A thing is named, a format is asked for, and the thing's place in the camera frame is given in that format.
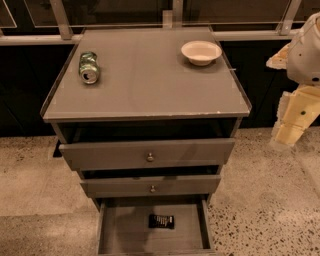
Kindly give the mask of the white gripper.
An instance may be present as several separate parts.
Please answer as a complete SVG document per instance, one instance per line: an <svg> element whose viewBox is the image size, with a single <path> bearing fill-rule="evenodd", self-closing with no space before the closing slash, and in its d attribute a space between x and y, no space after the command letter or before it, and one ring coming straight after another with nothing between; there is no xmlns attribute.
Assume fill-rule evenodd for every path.
<svg viewBox="0 0 320 256"><path fill-rule="evenodd" d="M287 69L289 45L283 46L268 59L266 66L272 69ZM281 124L276 122L272 130L272 140L293 146L315 119L320 115L320 88L299 85L290 95L289 103Z"/></svg>

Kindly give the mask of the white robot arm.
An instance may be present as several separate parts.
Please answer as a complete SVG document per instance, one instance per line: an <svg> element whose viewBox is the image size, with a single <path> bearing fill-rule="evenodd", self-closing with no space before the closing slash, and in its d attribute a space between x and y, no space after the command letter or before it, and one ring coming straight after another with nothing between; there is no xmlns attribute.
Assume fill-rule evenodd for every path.
<svg viewBox="0 0 320 256"><path fill-rule="evenodd" d="M285 69L298 87L280 98L271 141L293 146L320 115L320 13L311 15L266 66Z"/></svg>

